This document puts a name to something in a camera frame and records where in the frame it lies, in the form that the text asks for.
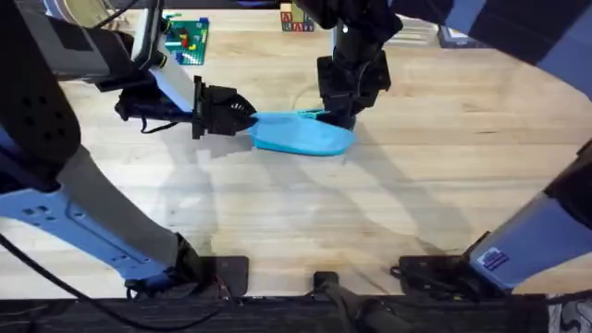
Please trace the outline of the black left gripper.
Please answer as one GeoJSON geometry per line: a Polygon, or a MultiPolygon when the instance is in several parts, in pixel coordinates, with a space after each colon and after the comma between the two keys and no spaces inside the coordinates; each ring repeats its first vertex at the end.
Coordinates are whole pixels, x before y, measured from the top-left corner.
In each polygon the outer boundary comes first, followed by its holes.
{"type": "Polygon", "coordinates": [[[124,89],[118,97],[115,111],[122,120],[133,118],[141,122],[141,134],[155,134],[177,125],[191,125],[191,136],[205,134],[237,135],[258,122],[257,110],[234,90],[215,85],[195,85],[190,110],[184,111],[155,85],[124,89]]]}

